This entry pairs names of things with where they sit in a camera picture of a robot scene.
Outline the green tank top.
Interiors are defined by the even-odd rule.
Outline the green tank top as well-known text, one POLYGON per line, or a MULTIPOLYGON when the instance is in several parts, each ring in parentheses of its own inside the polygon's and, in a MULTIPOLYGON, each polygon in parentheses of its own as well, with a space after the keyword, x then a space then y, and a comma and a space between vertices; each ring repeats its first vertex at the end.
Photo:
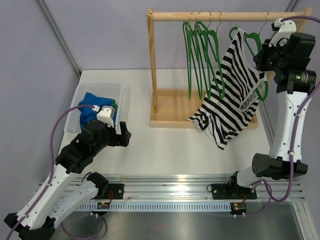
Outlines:
POLYGON ((112 107, 114 108, 114 110, 117 112, 118 111, 118 105, 116 103, 116 101, 114 99, 112 99, 112 107))

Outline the black white striped top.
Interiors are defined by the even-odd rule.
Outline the black white striped top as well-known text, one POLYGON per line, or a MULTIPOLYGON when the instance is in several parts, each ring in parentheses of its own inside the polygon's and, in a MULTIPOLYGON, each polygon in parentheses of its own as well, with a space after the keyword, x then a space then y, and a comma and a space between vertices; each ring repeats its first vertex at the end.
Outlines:
POLYGON ((246 31, 238 28, 226 50, 221 68, 211 80, 211 94, 205 95, 197 111, 188 118, 223 150, 252 121, 266 96, 265 72, 247 61, 246 31))

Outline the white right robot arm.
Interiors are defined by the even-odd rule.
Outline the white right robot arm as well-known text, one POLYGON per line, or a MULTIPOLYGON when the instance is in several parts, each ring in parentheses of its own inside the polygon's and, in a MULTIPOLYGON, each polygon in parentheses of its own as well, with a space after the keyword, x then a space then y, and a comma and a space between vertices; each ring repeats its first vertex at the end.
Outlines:
POLYGON ((269 178, 288 180, 285 195, 280 199, 272 197, 275 202, 283 202, 291 193, 294 178, 307 173, 308 165, 302 163, 301 140, 306 111, 317 90, 317 75, 307 69, 315 44, 315 36, 294 32, 276 43, 267 39, 253 58, 258 70, 275 73, 277 124, 269 153, 256 153, 251 167, 230 176, 226 184, 230 199, 256 199, 254 187, 269 178))

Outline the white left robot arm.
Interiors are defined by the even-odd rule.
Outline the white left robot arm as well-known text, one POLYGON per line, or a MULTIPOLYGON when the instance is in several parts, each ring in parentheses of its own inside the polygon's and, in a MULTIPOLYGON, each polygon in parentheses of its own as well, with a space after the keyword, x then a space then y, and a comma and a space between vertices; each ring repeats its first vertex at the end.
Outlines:
POLYGON ((90 173, 86 180, 63 200, 66 187, 90 165, 106 147, 127 147, 132 134, 124 121, 120 133, 114 127, 94 119, 88 122, 54 160, 46 181, 19 212, 9 213, 4 222, 22 240, 49 240, 62 221, 80 205, 91 199, 112 199, 109 181, 100 173, 90 173))

